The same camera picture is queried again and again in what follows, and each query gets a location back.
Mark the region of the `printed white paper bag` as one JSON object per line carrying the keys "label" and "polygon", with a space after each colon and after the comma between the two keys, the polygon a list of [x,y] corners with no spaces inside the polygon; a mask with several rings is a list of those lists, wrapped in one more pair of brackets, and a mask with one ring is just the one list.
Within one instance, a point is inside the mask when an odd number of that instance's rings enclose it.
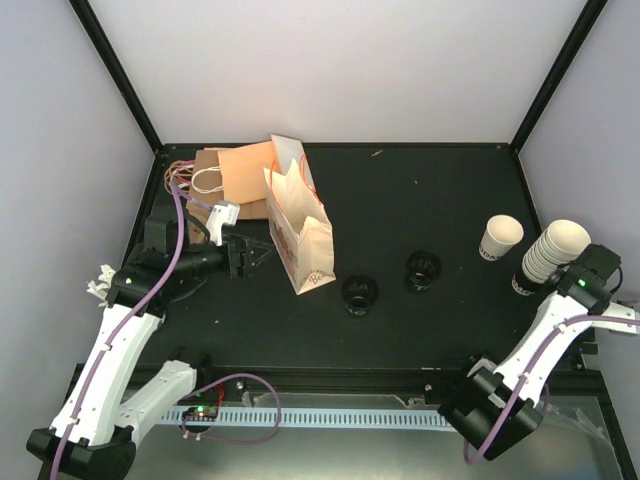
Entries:
{"label": "printed white paper bag", "polygon": [[302,156],[285,174],[264,170],[269,232],[298,295],[336,280],[333,227],[307,166]]}

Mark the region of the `black paper coffee cup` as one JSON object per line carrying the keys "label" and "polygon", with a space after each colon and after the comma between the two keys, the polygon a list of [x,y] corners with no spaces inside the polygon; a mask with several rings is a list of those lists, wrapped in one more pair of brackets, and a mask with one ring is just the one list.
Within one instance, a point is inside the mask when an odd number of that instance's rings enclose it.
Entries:
{"label": "black paper coffee cup", "polygon": [[440,258],[425,250],[412,252],[406,261],[405,283],[416,293],[425,292],[440,277]]}

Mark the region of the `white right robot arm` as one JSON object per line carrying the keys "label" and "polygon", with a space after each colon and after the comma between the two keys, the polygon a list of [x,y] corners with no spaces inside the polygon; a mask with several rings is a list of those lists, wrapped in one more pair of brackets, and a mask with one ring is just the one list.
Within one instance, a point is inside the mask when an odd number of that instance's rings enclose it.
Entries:
{"label": "white right robot arm", "polygon": [[638,311],[614,302],[607,287],[620,268],[619,255],[589,245],[549,277],[548,295],[505,360],[480,358],[457,374],[438,412],[463,437],[467,464],[497,458],[538,428],[546,412],[546,382],[583,332],[638,334]]}

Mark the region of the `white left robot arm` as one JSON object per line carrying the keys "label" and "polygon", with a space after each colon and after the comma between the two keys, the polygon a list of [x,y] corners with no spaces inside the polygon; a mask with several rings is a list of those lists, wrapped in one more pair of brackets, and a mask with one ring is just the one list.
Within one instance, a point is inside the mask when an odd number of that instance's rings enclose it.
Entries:
{"label": "white left robot arm", "polygon": [[141,441],[170,407],[213,391],[210,355],[179,347],[132,397],[123,397],[171,302],[217,272],[248,277],[274,251],[223,232],[235,222],[228,205],[215,206],[210,220],[205,225],[184,209],[151,213],[141,243],[107,280],[102,323],[84,368],[51,425],[33,430],[26,444],[49,466],[50,478],[124,478]]}

